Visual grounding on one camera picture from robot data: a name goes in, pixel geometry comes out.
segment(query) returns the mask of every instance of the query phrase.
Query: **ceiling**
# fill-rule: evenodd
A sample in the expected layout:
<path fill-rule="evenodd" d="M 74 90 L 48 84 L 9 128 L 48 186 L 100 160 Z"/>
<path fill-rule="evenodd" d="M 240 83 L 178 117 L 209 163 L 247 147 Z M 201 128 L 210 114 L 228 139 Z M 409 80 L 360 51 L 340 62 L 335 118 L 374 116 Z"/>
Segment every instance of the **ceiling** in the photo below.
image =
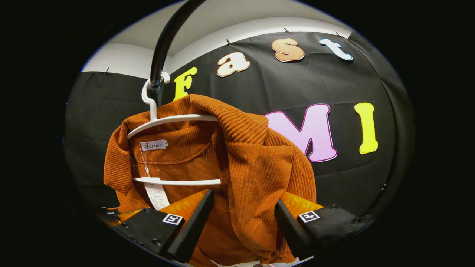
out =
<path fill-rule="evenodd" d="M 172 15 L 186 1 L 167 6 L 132 24 L 108 43 L 136 45 L 155 50 L 157 40 Z M 217 30 L 253 19 L 300 17 L 328 22 L 352 30 L 314 7 L 294 0 L 207 0 L 187 19 L 173 40 L 168 55 Z"/>

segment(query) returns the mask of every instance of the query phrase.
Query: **corduroy fabric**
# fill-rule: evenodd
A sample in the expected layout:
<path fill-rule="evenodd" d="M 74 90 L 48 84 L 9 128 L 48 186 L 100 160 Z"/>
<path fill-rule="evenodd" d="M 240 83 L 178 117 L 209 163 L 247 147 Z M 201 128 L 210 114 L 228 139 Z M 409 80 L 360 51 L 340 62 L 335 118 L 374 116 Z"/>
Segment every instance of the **corduroy fabric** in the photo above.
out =
<path fill-rule="evenodd" d="M 260 260 L 262 264 L 295 260 L 277 229 L 274 208 L 287 191 L 316 202 L 312 167 L 288 139 L 268 127 L 266 117 L 248 114 L 203 95 L 187 95 L 157 109 L 157 117 L 211 114 L 218 122 L 184 121 L 127 134 L 149 122 L 150 112 L 124 120 L 112 134 L 105 157 L 104 184 L 118 196 L 120 212 L 152 207 L 144 185 L 132 177 L 147 176 L 140 142 L 165 139 L 168 147 L 146 151 L 152 177 L 161 180 L 219 179 L 218 186 L 164 186 L 170 203 L 206 188 L 215 207 L 193 254 L 196 266 Z M 203 157 L 208 151 L 209 157 Z M 131 160 L 137 167 L 131 167 Z"/>

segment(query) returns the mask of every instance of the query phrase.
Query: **letter m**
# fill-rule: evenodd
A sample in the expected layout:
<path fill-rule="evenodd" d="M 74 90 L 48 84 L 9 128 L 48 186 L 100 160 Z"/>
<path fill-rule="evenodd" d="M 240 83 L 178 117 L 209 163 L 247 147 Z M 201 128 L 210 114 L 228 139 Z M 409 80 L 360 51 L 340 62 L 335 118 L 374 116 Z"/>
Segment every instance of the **letter m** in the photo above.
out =
<path fill-rule="evenodd" d="M 324 162 L 337 156 L 328 123 L 329 112 L 330 107 L 327 104 L 309 106 L 305 111 L 300 130 L 283 112 L 272 112 L 265 116 L 269 119 L 269 128 L 292 141 L 303 153 L 307 153 L 312 141 L 313 149 L 308 159 L 311 162 Z"/>

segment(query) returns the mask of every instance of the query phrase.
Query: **clothing tag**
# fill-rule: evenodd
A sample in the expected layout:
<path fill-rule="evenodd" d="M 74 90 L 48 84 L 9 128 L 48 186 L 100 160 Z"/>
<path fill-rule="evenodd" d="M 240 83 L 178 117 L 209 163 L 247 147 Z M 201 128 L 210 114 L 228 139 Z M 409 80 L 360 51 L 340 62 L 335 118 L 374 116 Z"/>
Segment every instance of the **clothing tag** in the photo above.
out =
<path fill-rule="evenodd" d="M 145 189 L 147 190 L 149 199 L 156 210 L 161 210 L 170 205 L 170 202 L 168 202 L 167 194 L 163 189 L 163 185 L 149 182 L 145 182 L 143 184 L 145 186 Z"/>
<path fill-rule="evenodd" d="M 150 142 L 141 142 L 140 146 L 142 150 L 157 150 L 157 149 L 165 149 L 168 146 L 168 141 L 161 139 L 157 141 L 150 141 Z"/>

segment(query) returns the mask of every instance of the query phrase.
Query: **cutout letter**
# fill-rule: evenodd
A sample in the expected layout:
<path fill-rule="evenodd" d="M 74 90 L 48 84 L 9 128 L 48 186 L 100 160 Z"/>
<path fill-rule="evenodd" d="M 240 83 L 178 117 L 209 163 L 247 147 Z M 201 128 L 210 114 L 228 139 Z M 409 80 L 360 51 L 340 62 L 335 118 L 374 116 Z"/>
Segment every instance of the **cutout letter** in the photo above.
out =
<path fill-rule="evenodd" d="M 297 41 L 286 38 L 275 40 L 272 42 L 271 47 L 275 52 L 277 52 L 275 53 L 275 57 L 278 60 L 288 62 L 300 60 L 305 56 L 305 52 L 296 45 L 298 45 Z"/>
<path fill-rule="evenodd" d="M 344 60 L 353 60 L 353 57 L 350 54 L 343 53 L 343 51 L 340 49 L 342 47 L 340 44 L 333 43 L 329 39 L 322 39 L 320 42 L 324 46 L 328 46 L 328 48 L 337 56 Z"/>
<path fill-rule="evenodd" d="M 185 88 L 189 89 L 191 86 L 190 75 L 195 75 L 197 72 L 198 69 L 192 67 L 182 75 L 175 78 L 175 80 L 173 81 L 175 83 L 175 98 L 173 99 L 174 101 L 188 95 L 188 93 L 185 92 Z"/>
<path fill-rule="evenodd" d="M 224 56 L 218 60 L 220 67 L 217 70 L 219 77 L 226 77 L 233 74 L 235 71 L 243 71 L 247 69 L 251 62 L 246 61 L 244 54 L 241 52 L 234 52 Z"/>
<path fill-rule="evenodd" d="M 355 111 L 360 115 L 363 130 L 363 143 L 360 146 L 360 154 L 374 152 L 378 149 L 378 142 L 374 132 L 374 107 L 370 103 L 359 103 L 355 106 Z"/>
<path fill-rule="evenodd" d="M 311 162 L 324 162 L 337 156 L 328 123 L 329 112 L 330 107 L 327 104 L 309 106 L 305 111 L 300 130 L 283 112 L 272 112 L 265 116 L 269 119 L 269 128 L 292 141 L 303 153 L 307 153 L 308 145 L 312 140 L 313 149 L 308 159 Z"/>

